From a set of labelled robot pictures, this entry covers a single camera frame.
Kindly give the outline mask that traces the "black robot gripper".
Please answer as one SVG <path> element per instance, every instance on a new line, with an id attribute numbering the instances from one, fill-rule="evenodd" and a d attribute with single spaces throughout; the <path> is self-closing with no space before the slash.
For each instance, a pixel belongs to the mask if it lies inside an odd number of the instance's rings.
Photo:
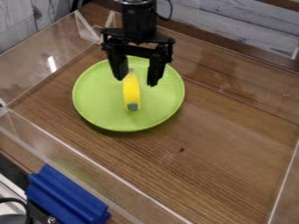
<path id="1" fill-rule="evenodd" d="M 156 0 L 119 0 L 122 27 L 103 28 L 103 49 L 115 78 L 122 81 L 128 73 L 127 55 L 150 59 L 147 85 L 154 87 L 164 76 L 166 64 L 172 61 L 174 38 L 158 31 Z"/>

